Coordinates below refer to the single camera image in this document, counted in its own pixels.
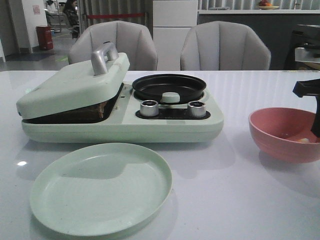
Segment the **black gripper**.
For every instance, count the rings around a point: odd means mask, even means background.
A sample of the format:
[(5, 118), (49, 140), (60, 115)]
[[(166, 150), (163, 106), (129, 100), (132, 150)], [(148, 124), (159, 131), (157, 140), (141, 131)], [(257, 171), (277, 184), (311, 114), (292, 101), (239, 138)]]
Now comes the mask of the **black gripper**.
[(292, 92), (302, 98), (304, 96), (313, 96), (316, 99), (317, 107), (315, 118), (311, 127), (311, 132), (320, 137), (320, 79), (297, 81)]

